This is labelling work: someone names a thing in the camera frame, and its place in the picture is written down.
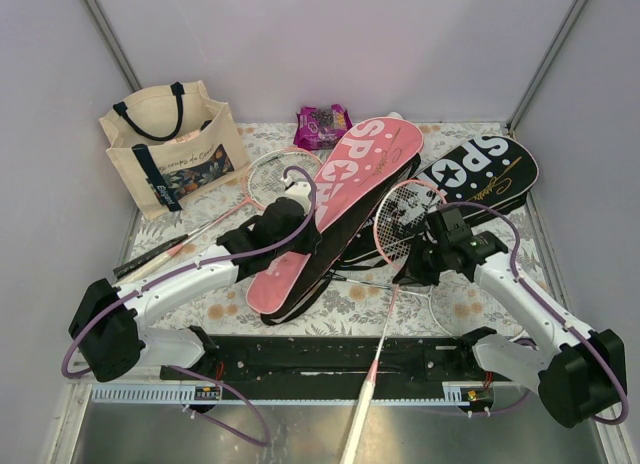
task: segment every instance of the floral tablecloth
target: floral tablecloth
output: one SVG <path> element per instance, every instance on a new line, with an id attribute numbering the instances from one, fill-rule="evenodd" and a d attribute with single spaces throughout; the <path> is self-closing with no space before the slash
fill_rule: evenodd
<path id="1" fill-rule="evenodd" d="M 497 123 L 420 124 L 425 145 L 424 162 L 442 156 L 467 139 L 486 134 L 502 134 Z M 242 135 L 252 159 L 292 144 L 295 124 L 242 124 Z M 329 151 L 321 151 L 326 158 Z M 231 182 L 199 197 L 178 213 L 166 214 L 153 221 L 141 219 L 137 227 L 131 257 L 156 245 L 195 229 L 243 199 L 240 183 Z M 251 205 L 221 222 L 175 258 L 185 260 L 212 244 L 223 232 L 237 227 L 258 211 Z M 519 262 L 536 281 L 546 288 L 541 264 L 533 241 L 531 222 L 521 208 L 510 214 L 522 234 Z M 492 221 L 479 229 L 491 230 L 508 246 L 513 236 L 502 222 Z M 389 284 L 393 270 L 386 268 L 347 273 L 353 280 Z M 209 334 L 244 335 L 358 335 L 375 336 L 382 332 L 392 292 L 349 282 L 332 282 L 318 301 L 302 316 L 280 326 L 268 327 L 245 301 L 250 279 L 225 289 L 203 294 L 164 316 L 155 326 L 179 329 L 189 325 L 203 327 Z M 400 293 L 389 325 L 396 336 L 460 335 L 480 326 L 490 326 L 507 336 L 518 335 L 522 328 L 491 296 L 452 272 L 441 276 L 436 288 L 413 288 Z"/>

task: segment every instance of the purple package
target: purple package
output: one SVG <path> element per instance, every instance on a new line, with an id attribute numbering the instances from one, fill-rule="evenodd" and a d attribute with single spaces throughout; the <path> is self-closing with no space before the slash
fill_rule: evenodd
<path id="1" fill-rule="evenodd" d="M 308 151 L 331 149 L 353 126 L 349 113 L 340 104 L 331 107 L 303 107 L 293 143 Z"/>

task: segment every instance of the racket bag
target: racket bag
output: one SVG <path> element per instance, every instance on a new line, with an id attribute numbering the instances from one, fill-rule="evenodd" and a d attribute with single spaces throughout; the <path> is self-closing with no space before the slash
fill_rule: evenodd
<path id="1" fill-rule="evenodd" d="M 422 132 L 390 117 L 369 119 L 338 142 L 315 177 L 315 252 L 288 252 L 256 275 L 247 302 L 267 325 L 288 322 L 308 309 L 328 285 L 325 273 L 397 182 L 419 166 Z"/>
<path id="2" fill-rule="evenodd" d="M 415 176 L 440 189 L 447 202 L 477 202 L 503 214 L 525 204 L 538 179 L 538 165 L 524 146 L 504 136 L 470 139 L 445 156 L 418 171 Z M 487 211 L 461 207 L 470 226 L 495 218 Z M 373 239 L 373 219 L 367 220 L 351 241 L 334 270 L 359 271 L 385 265 Z"/>

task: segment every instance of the badminton racket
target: badminton racket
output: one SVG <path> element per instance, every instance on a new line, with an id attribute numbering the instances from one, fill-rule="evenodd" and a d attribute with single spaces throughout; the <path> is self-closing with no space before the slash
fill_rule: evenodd
<path id="1" fill-rule="evenodd" d="M 322 166 L 322 161 L 312 153 L 297 147 L 288 147 L 286 149 L 272 151 L 259 157 L 249 165 L 242 178 L 242 190 L 245 197 L 236 207 L 204 227 L 197 229 L 193 236 L 154 257 L 145 265 L 118 281 L 117 284 L 135 282 L 152 274 L 155 270 L 171 260 L 173 256 L 178 254 L 184 246 L 237 212 L 238 209 L 243 206 L 253 204 L 258 209 L 264 210 L 269 204 L 282 196 L 282 175 L 284 170 L 291 166 L 300 167 L 310 175 L 315 176 Z"/>
<path id="2" fill-rule="evenodd" d="M 400 270 L 402 268 L 402 264 L 411 250 L 413 236 L 425 229 L 424 223 L 429 211 L 445 202 L 444 195 L 438 189 L 417 179 L 396 184 L 382 199 L 373 221 L 373 237 L 378 252 L 394 269 Z M 387 336 L 387 328 L 398 291 L 399 286 L 396 286 L 389 304 L 387 319 L 378 342 L 376 355 L 360 389 L 358 405 L 351 422 L 349 437 L 340 461 L 341 464 L 351 464 L 356 457 L 358 444 L 360 443 L 360 437 L 376 387 L 380 353 Z"/>

